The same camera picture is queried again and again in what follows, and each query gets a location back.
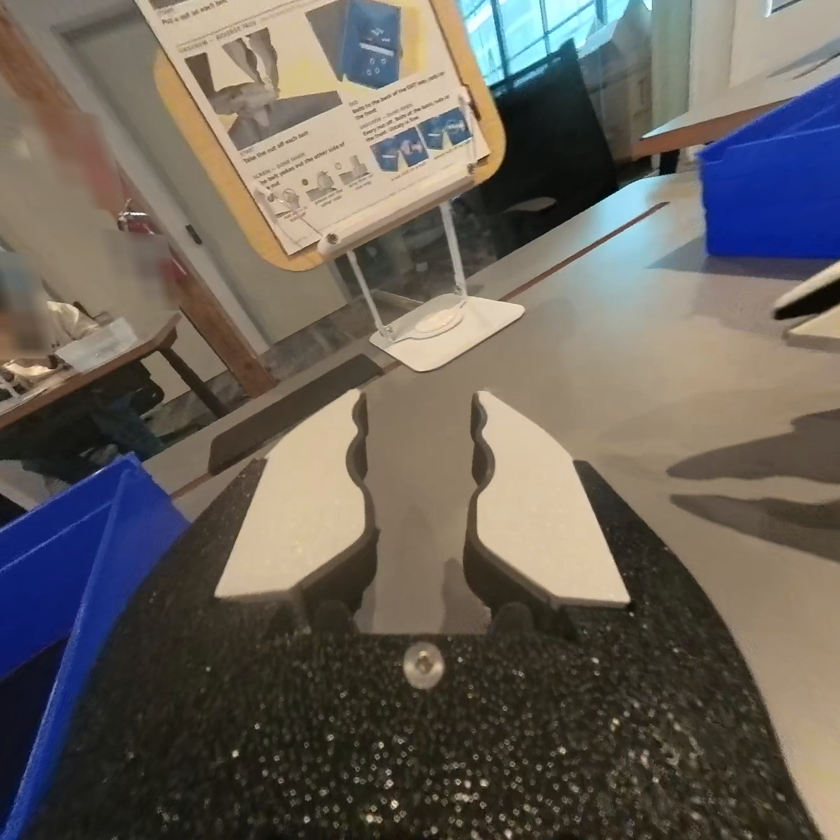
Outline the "pale cardboard box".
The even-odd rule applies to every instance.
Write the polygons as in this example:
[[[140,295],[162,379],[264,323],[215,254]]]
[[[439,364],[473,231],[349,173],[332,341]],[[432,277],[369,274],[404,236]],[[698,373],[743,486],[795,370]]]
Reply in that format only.
[[[620,2],[618,13],[591,29],[579,64],[612,158],[623,164],[654,127],[652,13],[642,1]]]

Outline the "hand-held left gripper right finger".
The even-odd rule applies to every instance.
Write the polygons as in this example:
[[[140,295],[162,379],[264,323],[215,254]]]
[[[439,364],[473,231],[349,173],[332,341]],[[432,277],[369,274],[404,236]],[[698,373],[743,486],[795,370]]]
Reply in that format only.
[[[490,626],[573,638],[569,610],[625,613],[632,597],[573,457],[489,391],[471,397],[463,572]]]

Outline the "wooden post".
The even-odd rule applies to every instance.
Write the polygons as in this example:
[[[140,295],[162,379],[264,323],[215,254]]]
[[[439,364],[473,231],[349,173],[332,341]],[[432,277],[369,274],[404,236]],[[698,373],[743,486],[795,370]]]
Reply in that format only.
[[[50,117],[74,111],[95,118],[115,159],[123,201],[150,216],[185,269],[185,278],[175,282],[182,314],[247,397],[268,393],[277,385],[260,357],[268,345],[211,256],[189,235],[183,210],[86,80],[64,41],[52,28],[30,25],[22,12],[22,2],[2,2],[2,78]]]

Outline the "wood-edged desk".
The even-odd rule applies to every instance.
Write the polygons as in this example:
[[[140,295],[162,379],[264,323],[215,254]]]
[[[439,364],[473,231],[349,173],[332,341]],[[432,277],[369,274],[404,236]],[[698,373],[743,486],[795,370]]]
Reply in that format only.
[[[127,320],[118,318],[113,323],[100,327],[95,334],[67,345],[64,352],[81,353],[80,365],[73,365],[58,353],[57,358],[62,362],[62,366],[52,372],[47,380],[23,395],[17,394],[14,388],[9,388],[9,398],[2,402],[2,431],[92,386],[115,371],[135,362],[142,362],[155,353],[164,357],[187,389],[196,395],[211,414],[216,418],[224,417],[228,414],[228,409],[198,373],[175,351],[174,344],[177,341],[177,326],[180,320],[180,314],[171,315],[149,338],[140,340]]]

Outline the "blue plastic bin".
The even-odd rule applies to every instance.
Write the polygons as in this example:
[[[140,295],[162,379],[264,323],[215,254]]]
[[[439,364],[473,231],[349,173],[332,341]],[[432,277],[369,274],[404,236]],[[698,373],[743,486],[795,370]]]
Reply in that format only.
[[[2,839],[24,836],[112,629],[189,527],[133,456],[2,527]]]
[[[713,257],[838,259],[839,78],[700,153]]]

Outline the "gridded window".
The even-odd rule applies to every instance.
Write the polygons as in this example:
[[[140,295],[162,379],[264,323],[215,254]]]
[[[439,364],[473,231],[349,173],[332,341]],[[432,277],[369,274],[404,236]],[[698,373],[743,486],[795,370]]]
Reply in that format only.
[[[580,45],[595,5],[583,1],[457,1],[469,42],[489,85],[531,67],[572,39]]]

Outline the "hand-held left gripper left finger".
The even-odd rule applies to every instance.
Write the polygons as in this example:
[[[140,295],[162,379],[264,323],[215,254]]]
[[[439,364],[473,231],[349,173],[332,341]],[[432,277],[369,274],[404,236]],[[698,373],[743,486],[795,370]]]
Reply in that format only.
[[[216,584],[225,604],[286,607],[312,628],[353,631],[377,572],[366,394],[353,388],[283,437],[262,471]]]

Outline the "white framed glass panel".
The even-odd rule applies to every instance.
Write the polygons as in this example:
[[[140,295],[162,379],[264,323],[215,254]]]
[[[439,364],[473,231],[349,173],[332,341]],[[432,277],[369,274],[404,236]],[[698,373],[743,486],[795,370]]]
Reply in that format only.
[[[730,86],[765,77],[838,36],[838,1],[736,1]]]

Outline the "black mesh office chair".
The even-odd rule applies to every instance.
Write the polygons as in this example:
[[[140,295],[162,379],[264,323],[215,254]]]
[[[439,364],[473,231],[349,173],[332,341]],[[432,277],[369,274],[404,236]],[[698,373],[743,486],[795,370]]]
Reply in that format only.
[[[506,152],[498,172],[466,199],[500,258],[614,194],[618,179],[572,39],[491,93]]]

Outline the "grey wood-edged table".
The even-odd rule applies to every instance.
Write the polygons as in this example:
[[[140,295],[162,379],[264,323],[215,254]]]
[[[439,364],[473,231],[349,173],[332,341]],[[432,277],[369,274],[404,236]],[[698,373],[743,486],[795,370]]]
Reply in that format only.
[[[651,130],[633,145],[633,160],[681,152],[710,144],[838,75],[834,54],[810,66],[756,77]]]

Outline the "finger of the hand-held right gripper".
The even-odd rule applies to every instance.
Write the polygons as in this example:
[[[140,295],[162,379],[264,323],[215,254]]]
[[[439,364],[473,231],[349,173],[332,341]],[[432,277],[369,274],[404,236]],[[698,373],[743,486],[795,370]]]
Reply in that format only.
[[[786,321],[816,316],[839,304],[839,262],[788,290],[773,304],[773,319]]]
[[[839,343],[839,314],[821,313],[786,331],[791,343]]]

